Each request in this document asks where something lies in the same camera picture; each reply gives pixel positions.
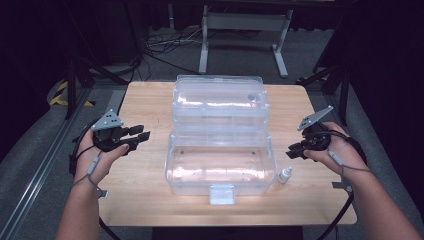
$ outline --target wrist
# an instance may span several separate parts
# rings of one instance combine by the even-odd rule
[[[370,179],[375,178],[374,174],[368,168],[362,171],[344,168],[344,177],[352,183],[352,186],[366,184]]]
[[[81,177],[81,178],[76,177],[71,187],[71,192],[78,191],[78,192],[86,193],[86,194],[96,193],[98,192],[98,190],[99,188],[97,184],[90,179],[90,175],[85,175],[84,177]]]

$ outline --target hand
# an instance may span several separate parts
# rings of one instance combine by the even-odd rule
[[[328,128],[328,130],[335,130],[344,134],[347,137],[349,136],[339,125],[333,122],[326,122],[323,124]],[[331,143],[328,146],[327,150],[324,150],[324,151],[305,150],[303,154],[308,158],[311,158],[315,161],[323,163],[333,172],[341,175],[342,168],[330,157],[330,155],[328,154],[328,150],[334,152],[343,161],[344,165],[346,166],[369,170],[367,165],[362,160],[361,156],[358,154],[355,148],[353,148],[352,145],[350,145],[350,143],[345,141],[343,138],[333,136],[333,135],[331,136]],[[344,168],[344,176],[347,177],[348,179],[351,179],[351,177],[353,177],[353,174],[357,172],[360,172],[360,171]]]
[[[93,158],[99,155],[101,150],[97,147],[90,148],[93,145],[93,131],[89,129],[81,140],[78,148],[77,156],[79,156],[79,158],[74,183],[87,175],[87,170],[90,167]],[[110,152],[101,152],[99,155],[99,162],[97,163],[93,173],[90,175],[91,181],[97,185],[109,173],[113,162],[128,151],[128,147],[128,144],[123,144]]]

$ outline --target stacked plastic box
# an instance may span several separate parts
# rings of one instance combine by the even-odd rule
[[[276,179],[269,104],[259,77],[178,76],[165,177],[179,195],[263,194]]]

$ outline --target black backdrop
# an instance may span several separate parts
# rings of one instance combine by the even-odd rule
[[[82,4],[80,9],[90,8]],[[63,79],[70,58],[97,55],[110,63],[102,39],[90,49],[69,13],[64,1],[0,2],[0,162],[49,110],[48,92]]]
[[[384,1],[344,19],[322,67],[347,64],[351,84],[391,163],[424,217],[422,3]]]

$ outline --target wooden table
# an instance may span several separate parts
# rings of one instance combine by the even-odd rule
[[[101,199],[100,216],[109,226],[303,226],[329,224],[347,200],[334,189],[340,177],[320,163],[289,159],[288,146],[299,142],[296,130],[313,108],[301,86],[265,85],[269,132],[277,167],[291,166],[293,175],[278,181],[264,195],[236,196],[235,205],[209,204],[209,196],[174,195],[165,180],[164,165],[172,125],[173,82],[134,82],[128,87],[119,116],[126,126],[142,124],[150,139],[116,161],[100,183],[109,190]],[[340,224],[353,224],[348,209]]]

